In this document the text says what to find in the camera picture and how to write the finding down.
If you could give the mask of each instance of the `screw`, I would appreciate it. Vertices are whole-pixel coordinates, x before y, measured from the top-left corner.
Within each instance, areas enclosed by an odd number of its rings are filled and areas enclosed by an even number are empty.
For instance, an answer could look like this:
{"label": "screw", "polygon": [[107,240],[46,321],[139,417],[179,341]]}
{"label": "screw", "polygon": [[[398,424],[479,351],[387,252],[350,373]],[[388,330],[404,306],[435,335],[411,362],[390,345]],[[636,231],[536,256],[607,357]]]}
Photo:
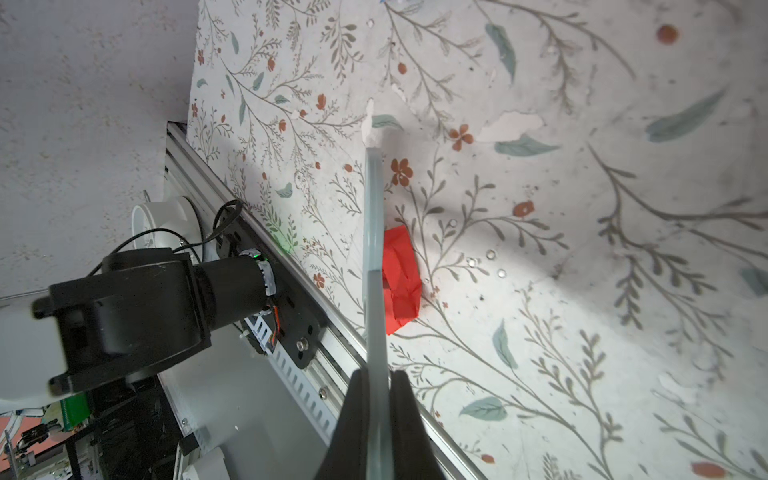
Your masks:
{"label": "screw", "polygon": [[304,352],[305,350],[310,349],[310,343],[307,342],[307,340],[304,337],[301,337],[301,340],[296,342],[296,349],[298,349],[300,352]]}

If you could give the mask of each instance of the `metal bracket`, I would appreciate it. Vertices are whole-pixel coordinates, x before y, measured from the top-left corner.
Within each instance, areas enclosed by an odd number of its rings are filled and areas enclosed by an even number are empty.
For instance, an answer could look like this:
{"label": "metal bracket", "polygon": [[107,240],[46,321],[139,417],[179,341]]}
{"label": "metal bracket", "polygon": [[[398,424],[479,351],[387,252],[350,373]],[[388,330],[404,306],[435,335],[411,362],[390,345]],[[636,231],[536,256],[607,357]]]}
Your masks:
{"label": "metal bracket", "polygon": [[276,294],[272,296],[279,319],[277,338],[297,367],[305,369],[315,356],[328,316],[243,218],[237,218],[217,239],[219,258],[258,250],[269,262]]}
{"label": "metal bracket", "polygon": [[274,315],[274,312],[265,310],[263,312],[259,312],[258,315],[252,315],[246,317],[245,319],[245,323],[248,324],[248,328],[250,328],[253,336],[256,338],[259,345],[261,345],[261,349],[264,350],[267,355],[272,355],[275,352],[275,344],[270,342],[270,338],[272,337],[272,329],[264,319],[265,316],[270,314]]}

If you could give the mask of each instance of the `gray wall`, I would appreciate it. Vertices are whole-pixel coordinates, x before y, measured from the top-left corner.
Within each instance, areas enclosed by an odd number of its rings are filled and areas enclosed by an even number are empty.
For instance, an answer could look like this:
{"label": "gray wall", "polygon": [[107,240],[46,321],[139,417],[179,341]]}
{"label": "gray wall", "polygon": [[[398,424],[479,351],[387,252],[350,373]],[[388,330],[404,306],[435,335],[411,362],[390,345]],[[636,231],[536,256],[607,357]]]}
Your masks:
{"label": "gray wall", "polygon": [[232,480],[313,478],[326,446],[269,361],[233,327],[161,374],[201,445],[218,445]]}
{"label": "gray wall", "polygon": [[0,0],[0,296],[85,275],[162,197],[194,0]]}

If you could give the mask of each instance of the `wallpaper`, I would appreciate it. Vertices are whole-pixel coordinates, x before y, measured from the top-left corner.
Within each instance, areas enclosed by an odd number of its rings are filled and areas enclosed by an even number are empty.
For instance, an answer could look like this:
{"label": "wallpaper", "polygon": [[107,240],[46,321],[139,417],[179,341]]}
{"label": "wallpaper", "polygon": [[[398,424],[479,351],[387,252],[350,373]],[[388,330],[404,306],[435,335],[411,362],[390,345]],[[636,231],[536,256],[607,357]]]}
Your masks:
{"label": "wallpaper", "polygon": [[370,122],[488,478],[768,478],[768,4],[519,1],[202,0],[188,140],[362,330]]}

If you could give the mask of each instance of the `red cloth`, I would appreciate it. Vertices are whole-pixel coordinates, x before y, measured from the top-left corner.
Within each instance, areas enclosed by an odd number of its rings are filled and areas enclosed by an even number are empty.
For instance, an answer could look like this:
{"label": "red cloth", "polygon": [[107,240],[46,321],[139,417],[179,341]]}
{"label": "red cloth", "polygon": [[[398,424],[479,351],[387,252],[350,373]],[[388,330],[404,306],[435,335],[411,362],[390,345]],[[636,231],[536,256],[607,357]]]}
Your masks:
{"label": "red cloth", "polygon": [[392,335],[419,316],[422,303],[422,279],[405,225],[384,232],[382,271],[386,333]]}

